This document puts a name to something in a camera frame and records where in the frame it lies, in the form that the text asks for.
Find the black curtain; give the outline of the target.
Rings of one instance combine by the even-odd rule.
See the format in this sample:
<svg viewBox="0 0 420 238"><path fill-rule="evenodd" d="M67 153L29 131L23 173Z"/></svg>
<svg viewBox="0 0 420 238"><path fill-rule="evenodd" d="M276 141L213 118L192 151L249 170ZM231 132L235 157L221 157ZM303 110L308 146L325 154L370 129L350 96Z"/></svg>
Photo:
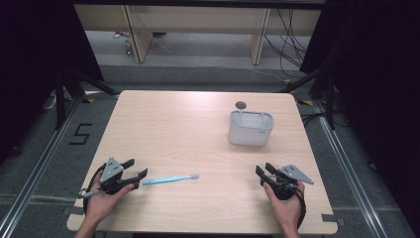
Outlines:
<svg viewBox="0 0 420 238"><path fill-rule="evenodd" d="M71 68L103 78L74 5L77 0L0 0L0 165Z"/></svg>
<svg viewBox="0 0 420 238"><path fill-rule="evenodd" d="M326 0L301 70L308 73L353 13L335 85L370 159L420 238L420 0Z"/></svg>

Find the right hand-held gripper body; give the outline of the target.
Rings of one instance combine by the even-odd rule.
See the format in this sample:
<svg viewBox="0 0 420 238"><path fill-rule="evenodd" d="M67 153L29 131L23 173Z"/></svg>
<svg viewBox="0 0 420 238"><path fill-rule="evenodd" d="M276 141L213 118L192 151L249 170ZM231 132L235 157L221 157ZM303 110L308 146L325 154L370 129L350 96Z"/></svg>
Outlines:
<svg viewBox="0 0 420 238"><path fill-rule="evenodd" d="M308 177L295 165L288 165L278 168L280 176L274 176L269 173L269 176L264 175L264 182L274 191L275 196L280 200L288 200L295 192L297 192L297 183L299 181L313 184L314 181Z"/></svg>

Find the light blue toothbrush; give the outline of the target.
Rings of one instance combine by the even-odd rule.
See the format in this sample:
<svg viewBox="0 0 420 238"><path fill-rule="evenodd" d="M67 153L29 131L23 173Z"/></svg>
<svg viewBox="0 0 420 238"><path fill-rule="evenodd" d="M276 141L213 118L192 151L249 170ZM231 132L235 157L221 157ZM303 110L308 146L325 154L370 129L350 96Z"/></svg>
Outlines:
<svg viewBox="0 0 420 238"><path fill-rule="evenodd" d="M143 181L143 185L174 182L174 181L179 181L179 180L184 180L184 179L199 179L199 175L195 174L195 175L189 175L189 176L147 179Z"/></svg>

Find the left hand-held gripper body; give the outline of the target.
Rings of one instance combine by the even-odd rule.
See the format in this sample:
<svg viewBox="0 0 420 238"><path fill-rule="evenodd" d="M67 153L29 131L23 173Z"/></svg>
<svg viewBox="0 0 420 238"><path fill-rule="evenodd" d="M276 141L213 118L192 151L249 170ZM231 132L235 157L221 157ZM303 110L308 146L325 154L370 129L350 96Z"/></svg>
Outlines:
<svg viewBox="0 0 420 238"><path fill-rule="evenodd" d="M122 174L124 169L116 159L110 158L105 165L104 171L100 178L101 188L107 194L115 194L122 186Z"/></svg>

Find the black metal stand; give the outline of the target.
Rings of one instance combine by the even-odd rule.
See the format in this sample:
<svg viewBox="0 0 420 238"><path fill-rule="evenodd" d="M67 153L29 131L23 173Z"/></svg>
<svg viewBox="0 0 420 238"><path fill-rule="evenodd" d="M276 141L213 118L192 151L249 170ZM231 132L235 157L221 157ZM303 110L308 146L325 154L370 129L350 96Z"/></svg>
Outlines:
<svg viewBox="0 0 420 238"><path fill-rule="evenodd" d="M70 94L74 99L81 99L86 95L80 82L84 81L110 95L118 95L119 91L105 85L100 80L87 75L86 73L72 68L68 65L63 66L55 75L55 99L56 99L56 129L59 129L66 118L64 106L64 91Z"/></svg>
<svg viewBox="0 0 420 238"><path fill-rule="evenodd" d="M309 96L312 99L319 98L321 95L326 96L325 116L330 129L334 130L334 77L332 74L332 67L330 65L323 63L320 67L297 80L295 83L291 83L285 88L280 89L279 93L289 93L311 80L313 80L313 84L310 89Z"/></svg>

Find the person's right hand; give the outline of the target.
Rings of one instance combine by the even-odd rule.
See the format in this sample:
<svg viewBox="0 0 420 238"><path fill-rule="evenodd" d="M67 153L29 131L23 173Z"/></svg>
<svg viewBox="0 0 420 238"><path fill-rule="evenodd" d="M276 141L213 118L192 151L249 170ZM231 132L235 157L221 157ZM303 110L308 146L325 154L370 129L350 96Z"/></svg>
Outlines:
<svg viewBox="0 0 420 238"><path fill-rule="evenodd" d="M291 196L288 200L278 199L272 188L267 182L263 184L264 191L270 201L274 219L282 228L297 228L301 214L301 204L296 195Z"/></svg>

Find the light wooden desk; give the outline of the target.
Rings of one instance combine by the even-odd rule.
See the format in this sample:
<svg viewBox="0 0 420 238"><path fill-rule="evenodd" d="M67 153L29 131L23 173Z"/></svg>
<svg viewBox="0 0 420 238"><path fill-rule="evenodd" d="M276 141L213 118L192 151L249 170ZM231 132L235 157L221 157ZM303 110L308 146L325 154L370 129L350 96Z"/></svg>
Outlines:
<svg viewBox="0 0 420 238"><path fill-rule="evenodd" d="M253 64L262 57L266 35L313 35L320 12L269 8L74 6L86 31L127 32L135 61L146 59L154 33L246 35Z"/></svg>

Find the metal floor rail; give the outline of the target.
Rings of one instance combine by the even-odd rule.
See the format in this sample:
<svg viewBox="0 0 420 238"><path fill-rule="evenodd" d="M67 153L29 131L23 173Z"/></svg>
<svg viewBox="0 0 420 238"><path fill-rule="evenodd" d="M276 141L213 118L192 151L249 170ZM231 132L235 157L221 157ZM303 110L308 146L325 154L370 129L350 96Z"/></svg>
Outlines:
<svg viewBox="0 0 420 238"><path fill-rule="evenodd" d="M372 202L361 184L359 177L354 170L341 141L339 140L336 131L332 128L333 123L327 121L327 111L323 108L319 100L314 101L315 111L322 113L320 118L321 126L326 134L326 137L332 147L335 157L340 164L340 167L346 177L349 187L357 202L357 205L367 223L373 238L388 238L388 234L384 229L383 223L380 220Z"/></svg>
<svg viewBox="0 0 420 238"><path fill-rule="evenodd" d="M52 137L50 138L46 148L43 150L43 153L32 169L20 192L13 199L13 203L5 217L1 220L0 238L10 238L13 234L15 227L19 223L34 191L38 187L38 184L41 181L47 167L49 166L53 158L53 154L55 153L62 138L64 137L73 114L80 103L80 99L73 99L69 103L64 114L65 118L63 119L63 122L52 133Z"/></svg>

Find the white plastic container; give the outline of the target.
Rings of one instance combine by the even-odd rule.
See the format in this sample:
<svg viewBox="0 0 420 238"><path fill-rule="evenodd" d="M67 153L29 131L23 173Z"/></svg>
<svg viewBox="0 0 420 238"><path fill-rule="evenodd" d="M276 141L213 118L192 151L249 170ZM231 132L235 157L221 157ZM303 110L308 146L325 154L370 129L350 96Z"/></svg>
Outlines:
<svg viewBox="0 0 420 238"><path fill-rule="evenodd" d="M234 145L263 147L273 126L269 113L234 110L230 113L228 140Z"/></svg>

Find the person's left hand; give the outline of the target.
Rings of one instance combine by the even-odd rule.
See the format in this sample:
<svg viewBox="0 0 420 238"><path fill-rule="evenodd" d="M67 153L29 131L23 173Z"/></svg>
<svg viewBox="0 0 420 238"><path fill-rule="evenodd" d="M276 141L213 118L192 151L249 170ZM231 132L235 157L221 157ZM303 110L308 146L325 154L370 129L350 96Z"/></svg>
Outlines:
<svg viewBox="0 0 420 238"><path fill-rule="evenodd" d="M108 194L104 191L99 191L97 194L92 195L88 200L85 219L89 222L99 224L111 214L117 203L133 188L134 186L132 184L128 184L115 194Z"/></svg>

